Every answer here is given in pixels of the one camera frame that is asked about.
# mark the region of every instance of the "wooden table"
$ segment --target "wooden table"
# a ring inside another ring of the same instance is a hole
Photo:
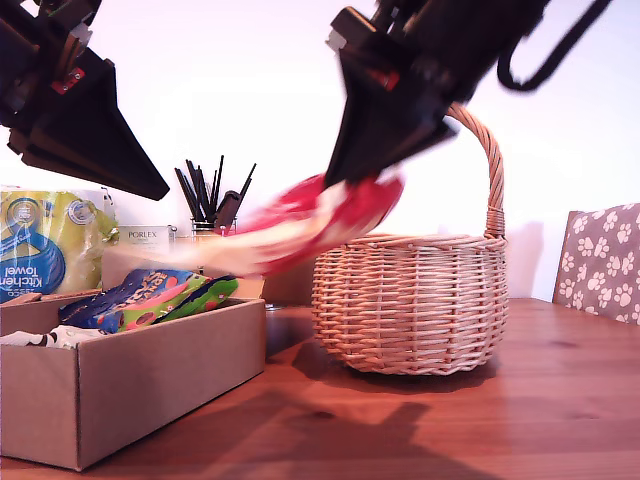
[[[280,311],[270,325],[296,341],[309,312]],[[445,378],[358,373],[307,340],[83,476],[639,479],[640,327],[513,300],[498,355]],[[2,480],[78,477],[2,461]]]

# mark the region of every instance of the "cardboard box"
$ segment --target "cardboard box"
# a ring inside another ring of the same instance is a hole
[[[0,307],[0,334],[47,333],[45,298]],[[262,300],[82,342],[0,347],[2,455],[80,471],[264,370]]]

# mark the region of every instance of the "black cable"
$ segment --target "black cable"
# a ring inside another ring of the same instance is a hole
[[[517,82],[511,74],[511,57],[520,39],[500,55],[498,59],[498,79],[500,83],[510,90],[530,92],[538,88],[558,68],[560,62],[569,51],[578,43],[587,29],[602,15],[609,6],[611,0],[595,0],[580,19],[565,34],[560,43],[553,49],[538,71],[526,82]]]

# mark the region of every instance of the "basket handle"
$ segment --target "basket handle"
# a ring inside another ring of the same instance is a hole
[[[504,212],[502,200],[504,196],[504,172],[502,169],[502,153],[493,133],[476,117],[458,103],[449,107],[447,116],[456,119],[473,133],[484,148],[489,160],[489,201],[487,205],[487,226],[484,232],[488,238],[504,238]]]

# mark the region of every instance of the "black robotic arm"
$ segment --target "black robotic arm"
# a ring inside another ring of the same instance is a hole
[[[87,47],[101,0],[0,0],[0,124],[24,163],[159,200],[169,190],[116,100],[115,67]],[[550,0],[379,0],[371,19],[351,7],[327,43],[347,101],[325,185],[377,175],[454,132],[443,122],[498,63],[512,90],[549,78],[611,0],[595,0],[527,82],[511,56]]]

